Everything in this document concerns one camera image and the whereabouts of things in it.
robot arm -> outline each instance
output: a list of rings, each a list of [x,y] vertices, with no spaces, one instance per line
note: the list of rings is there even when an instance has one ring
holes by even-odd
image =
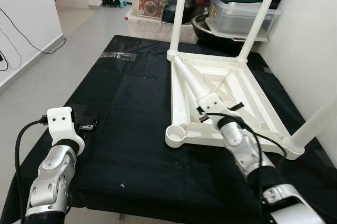
[[[30,189],[25,223],[64,223],[68,188],[84,141],[75,132],[70,107],[49,109],[48,128],[53,147],[38,167]]]
[[[233,154],[243,177],[256,195],[259,194],[258,188],[261,183],[263,191],[261,203],[269,223],[324,223],[296,188],[285,183],[264,153],[262,153],[262,166],[259,166],[259,151],[246,130],[230,119],[219,120],[218,126],[224,136],[225,147]]]
[[[260,188],[262,189],[262,202],[260,203],[263,204],[265,217],[262,217],[264,220],[277,224],[325,223],[301,197],[295,187],[284,181],[274,164],[262,151],[259,151],[257,143],[253,141],[250,133],[242,129],[237,120],[218,115],[207,115],[222,113],[242,120],[225,106],[216,93],[207,91],[199,83],[178,55],[173,55],[172,59],[200,106],[197,110],[204,112],[201,121],[209,118],[214,127],[220,130],[224,147],[233,154],[244,179],[259,198]]]

tile floor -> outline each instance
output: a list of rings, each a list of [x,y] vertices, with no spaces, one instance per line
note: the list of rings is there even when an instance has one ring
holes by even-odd
[[[14,174],[14,144],[19,130],[28,122],[45,114],[48,108],[63,106],[111,38],[116,34],[127,35],[127,22],[124,20],[124,15],[129,8],[130,6],[124,9],[102,7],[93,12],[83,12],[76,23],[72,22],[71,16],[77,17],[78,12],[60,11],[61,25],[67,36],[66,44],[55,54],[44,56],[0,95],[0,157],[3,160],[0,176],[0,212]],[[21,160],[28,154],[44,130],[44,126],[37,125],[25,133],[21,144]],[[128,215],[119,219],[118,213],[74,208],[66,217],[66,223],[168,224],[171,222]]]
[[[76,9],[57,6],[58,18],[60,19],[64,36],[69,37],[96,11],[96,9]]]

white cylindrical leg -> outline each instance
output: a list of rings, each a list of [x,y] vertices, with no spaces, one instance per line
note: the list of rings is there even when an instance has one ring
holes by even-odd
[[[254,23],[252,25],[252,28],[250,29],[247,39],[245,43],[243,44],[243,47],[240,51],[240,54],[236,58],[238,62],[247,62],[247,57],[249,52],[252,49],[252,46],[254,44],[254,41],[256,39],[256,36],[261,28],[261,25],[263,23],[263,20],[265,18],[265,15],[267,14],[267,11],[269,9],[270,3],[272,0],[263,0],[262,5],[260,7],[259,12],[257,13],[257,16],[254,20]]]
[[[167,52],[168,55],[174,55],[178,53],[178,44],[180,38],[181,22],[183,20],[185,0],[177,0],[177,6],[175,8],[174,23],[171,37],[170,49]]]
[[[304,147],[336,118],[337,96],[322,106],[291,137],[286,138],[284,144],[292,151],[304,152]]]

black tablecloth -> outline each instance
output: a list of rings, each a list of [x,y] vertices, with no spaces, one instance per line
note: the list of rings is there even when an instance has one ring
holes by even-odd
[[[106,52],[135,53],[135,61],[97,60],[65,105],[77,118],[99,117],[71,182],[75,207],[128,213],[184,223],[254,223],[257,200],[223,148],[184,145],[169,148],[171,124],[169,43],[115,36]],[[180,51],[233,54],[180,44]],[[284,125],[293,133],[304,120],[265,62],[250,54],[248,66]],[[22,164],[25,191],[51,147],[46,131]],[[276,161],[279,156],[268,154]],[[336,217],[336,170],[317,140],[303,156],[285,161],[282,174],[329,223]],[[12,181],[0,223],[18,219],[16,180]]]

baseboard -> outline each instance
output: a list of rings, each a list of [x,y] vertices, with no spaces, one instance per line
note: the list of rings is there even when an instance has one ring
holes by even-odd
[[[64,35],[62,34],[59,38],[57,38],[52,44],[50,44],[44,52],[50,53],[55,50],[64,42]],[[38,53],[35,57],[33,57],[30,61],[26,62],[14,75],[10,76],[10,78],[0,86],[0,95],[2,95],[9,87],[11,87],[20,77],[25,74],[31,67],[33,67],[39,60],[43,58],[45,54]]]
[[[89,9],[98,9],[101,6],[102,6],[102,2],[100,4],[98,4],[98,5],[91,5],[91,4],[89,4]]]

